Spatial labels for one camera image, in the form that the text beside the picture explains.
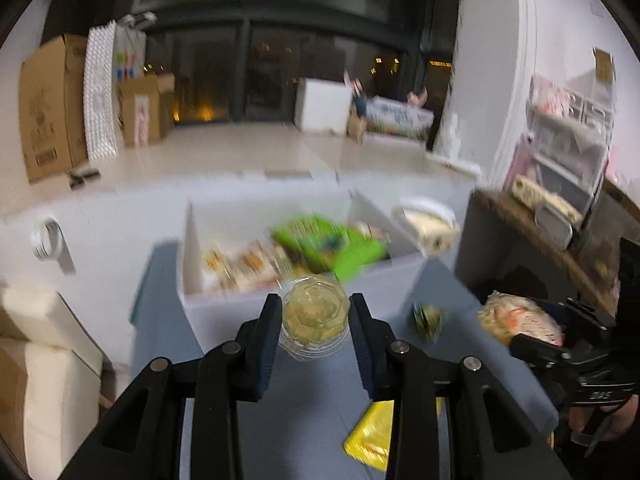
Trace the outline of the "person's right hand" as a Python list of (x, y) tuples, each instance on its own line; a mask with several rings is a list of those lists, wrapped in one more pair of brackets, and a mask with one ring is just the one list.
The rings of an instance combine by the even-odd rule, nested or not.
[(625, 404), (600, 408), (570, 408), (570, 429), (582, 440), (597, 442), (621, 437), (636, 420), (639, 397), (634, 394)]

